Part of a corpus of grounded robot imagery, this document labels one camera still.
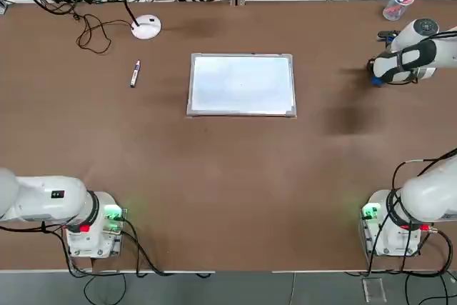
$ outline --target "whiteboard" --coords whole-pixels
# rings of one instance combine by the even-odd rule
[[[189,116],[296,116],[292,55],[192,54]]]

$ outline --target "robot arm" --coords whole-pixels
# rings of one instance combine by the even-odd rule
[[[433,171],[409,179],[400,190],[410,220],[419,223],[457,220],[457,156]]]
[[[437,33],[438,24],[430,19],[411,22],[387,50],[370,61],[373,77],[383,83],[413,81],[432,76],[437,67],[457,67],[457,37],[443,38],[444,33]]]
[[[19,177],[0,169],[0,221],[50,221],[77,225],[93,209],[84,184],[65,176]]]
[[[61,224],[72,256],[104,258],[117,254],[123,217],[112,196],[87,191],[81,180],[16,177],[8,169],[0,169],[0,221]]]
[[[412,256],[419,249],[421,230],[428,230],[424,224],[457,220],[457,156],[409,179],[396,194],[401,203],[395,192],[382,189],[363,207],[361,226],[367,252]]]

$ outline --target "lamp base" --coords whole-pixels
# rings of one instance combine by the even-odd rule
[[[136,26],[135,23],[132,23],[131,33],[137,39],[152,39],[162,30],[160,19],[152,14],[144,14],[143,16],[136,18],[136,21],[140,26]]]

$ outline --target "brown tabletop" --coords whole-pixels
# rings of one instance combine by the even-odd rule
[[[139,41],[109,26],[106,56],[75,44],[84,25],[71,16],[12,6],[0,17],[0,165],[109,192],[162,269],[365,269],[359,209],[390,186],[397,164],[457,143],[455,70],[381,89],[364,71],[383,50],[378,31],[423,16],[450,28],[457,1],[415,1],[398,22],[382,17],[384,4],[134,4],[135,14],[159,16],[163,31]],[[128,20],[122,4],[79,11]],[[92,47],[104,44],[94,33]],[[186,117],[196,52],[293,54],[297,118]],[[419,168],[406,167],[398,184]],[[455,224],[441,227],[457,241]],[[1,233],[0,242],[0,269],[65,268],[46,253],[60,254],[54,239]],[[408,268],[441,266],[446,248],[439,237],[431,243]],[[134,269],[134,248],[124,246],[97,269]]]

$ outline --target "dry erase marker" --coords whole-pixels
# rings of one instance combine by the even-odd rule
[[[134,88],[136,85],[136,79],[138,78],[138,73],[140,72],[140,60],[135,64],[134,74],[131,76],[130,87]]]

